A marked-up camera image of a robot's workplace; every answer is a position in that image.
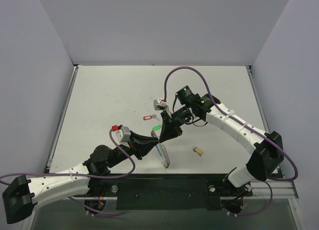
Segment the yellow tag key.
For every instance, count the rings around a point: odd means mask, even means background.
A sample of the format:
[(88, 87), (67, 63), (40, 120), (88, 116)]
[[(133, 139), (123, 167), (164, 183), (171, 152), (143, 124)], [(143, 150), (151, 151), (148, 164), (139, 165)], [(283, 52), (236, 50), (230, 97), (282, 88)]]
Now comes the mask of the yellow tag key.
[(192, 149), (193, 149), (193, 152), (197, 153), (199, 156), (202, 156), (204, 154), (204, 151), (197, 146), (193, 146)]

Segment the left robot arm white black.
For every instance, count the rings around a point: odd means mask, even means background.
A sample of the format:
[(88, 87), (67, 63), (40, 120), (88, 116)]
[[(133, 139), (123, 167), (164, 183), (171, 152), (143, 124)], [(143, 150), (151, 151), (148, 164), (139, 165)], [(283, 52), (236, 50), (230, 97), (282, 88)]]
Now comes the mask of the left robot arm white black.
[(132, 156), (142, 160), (159, 140), (129, 131), (122, 135), (126, 145), (117, 144), (114, 149), (106, 145), (97, 146), (90, 157), (65, 171), (54, 174), (14, 174), (15, 179), (7, 184), (2, 193), (6, 222), (18, 223), (28, 218), (35, 210), (47, 204), (89, 193), (101, 193), (101, 180), (124, 178), (132, 173), (112, 176), (110, 168), (122, 161), (132, 160)]

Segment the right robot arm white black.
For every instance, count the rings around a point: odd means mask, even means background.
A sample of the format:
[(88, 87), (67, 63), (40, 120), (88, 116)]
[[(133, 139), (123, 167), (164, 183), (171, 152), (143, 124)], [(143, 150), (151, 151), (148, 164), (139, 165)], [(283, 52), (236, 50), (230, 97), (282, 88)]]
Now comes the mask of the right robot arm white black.
[(181, 126), (197, 117), (224, 131), (251, 155), (247, 164), (226, 175), (222, 183), (225, 193), (233, 195), (251, 180), (267, 180), (284, 160), (284, 155), (278, 150), (282, 147), (282, 138), (277, 132), (267, 133), (253, 127), (227, 109), (219, 99), (208, 94), (194, 94), (188, 86), (179, 90), (175, 97), (182, 105), (175, 112), (170, 112), (163, 100), (154, 100), (154, 109), (160, 110), (162, 117), (161, 143), (181, 136)]

